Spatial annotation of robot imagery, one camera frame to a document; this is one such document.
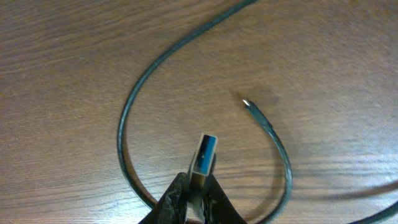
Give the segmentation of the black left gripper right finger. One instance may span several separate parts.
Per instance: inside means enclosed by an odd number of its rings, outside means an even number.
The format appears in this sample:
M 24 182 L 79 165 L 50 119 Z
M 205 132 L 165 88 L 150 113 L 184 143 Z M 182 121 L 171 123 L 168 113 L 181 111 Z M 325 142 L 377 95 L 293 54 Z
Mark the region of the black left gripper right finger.
M 208 180 L 208 191 L 203 198 L 205 224 L 246 224 L 213 174 Z

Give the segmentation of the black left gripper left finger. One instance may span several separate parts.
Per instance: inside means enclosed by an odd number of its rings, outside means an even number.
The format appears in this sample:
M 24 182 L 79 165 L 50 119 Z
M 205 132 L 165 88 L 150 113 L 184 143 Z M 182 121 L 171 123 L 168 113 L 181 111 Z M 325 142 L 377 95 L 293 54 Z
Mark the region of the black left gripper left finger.
M 155 207 L 139 224 L 184 224 L 187 220 L 186 173 L 178 173 Z

